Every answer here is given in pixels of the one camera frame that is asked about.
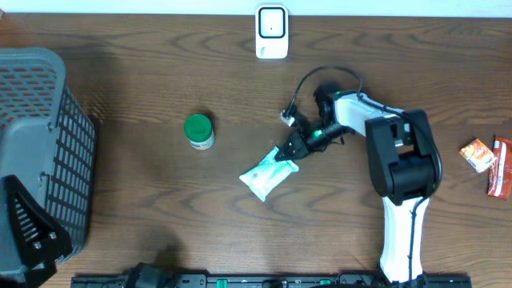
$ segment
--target white background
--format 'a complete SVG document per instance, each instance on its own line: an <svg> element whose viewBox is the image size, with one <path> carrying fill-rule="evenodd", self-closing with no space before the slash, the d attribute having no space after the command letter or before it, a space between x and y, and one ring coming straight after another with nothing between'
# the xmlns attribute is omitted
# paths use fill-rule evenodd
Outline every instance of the white background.
<svg viewBox="0 0 512 288"><path fill-rule="evenodd" d="M290 15L512 18L512 0L0 0L5 12L254 15L283 4Z"/></svg>

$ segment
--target food wrapper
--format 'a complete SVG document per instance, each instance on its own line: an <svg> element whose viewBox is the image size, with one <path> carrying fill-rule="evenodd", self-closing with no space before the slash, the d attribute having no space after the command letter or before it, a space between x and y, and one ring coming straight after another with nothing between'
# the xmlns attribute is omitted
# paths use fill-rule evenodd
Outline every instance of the food wrapper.
<svg viewBox="0 0 512 288"><path fill-rule="evenodd" d="M487 195L507 200L512 190L512 141L496 137L494 155L498 160L490 168Z"/></svg>
<svg viewBox="0 0 512 288"><path fill-rule="evenodd" d="M496 161L493 152L478 139L462 148L459 153L479 173L487 170Z"/></svg>

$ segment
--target green cap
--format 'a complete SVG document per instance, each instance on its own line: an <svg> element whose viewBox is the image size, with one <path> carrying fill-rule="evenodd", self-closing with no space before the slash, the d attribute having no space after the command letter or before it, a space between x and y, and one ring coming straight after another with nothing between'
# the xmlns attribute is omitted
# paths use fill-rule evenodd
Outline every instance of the green cap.
<svg viewBox="0 0 512 288"><path fill-rule="evenodd" d="M213 132L211 122L205 115L192 115L185 121L185 135L192 142L204 142Z"/></svg>

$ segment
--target red snack bag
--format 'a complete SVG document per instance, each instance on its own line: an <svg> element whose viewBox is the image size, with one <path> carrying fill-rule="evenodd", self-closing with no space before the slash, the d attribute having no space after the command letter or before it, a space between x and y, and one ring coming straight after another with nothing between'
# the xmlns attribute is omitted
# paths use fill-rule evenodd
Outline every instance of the red snack bag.
<svg viewBox="0 0 512 288"><path fill-rule="evenodd" d="M507 200L512 190L512 141L496 137L493 152L497 160L490 168L487 196Z"/></svg>

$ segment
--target brown wooden surface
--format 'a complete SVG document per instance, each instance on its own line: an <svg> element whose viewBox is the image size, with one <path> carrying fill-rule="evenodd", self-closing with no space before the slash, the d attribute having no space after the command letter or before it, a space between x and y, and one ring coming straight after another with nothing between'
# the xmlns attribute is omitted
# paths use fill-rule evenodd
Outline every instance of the brown wooden surface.
<svg viewBox="0 0 512 288"><path fill-rule="evenodd" d="M254 55L254 18L7 14L0 46L58 52L68 83L102 120L88 246L47 286L76 274L116 274L138 262L231 273L337 273L373 269L383 211L364 138L300 161L261 203L238 176L290 132L279 111L321 64L359 71L370 96L423 108L445 178L424 224L428 272L467 272L475 287L510 286L512 209L488 198L458 150L477 137L512 138L512 22L500 19L290 20L284 60ZM314 117L309 80L300 109ZM190 147L182 127L208 113L217 140Z"/></svg>

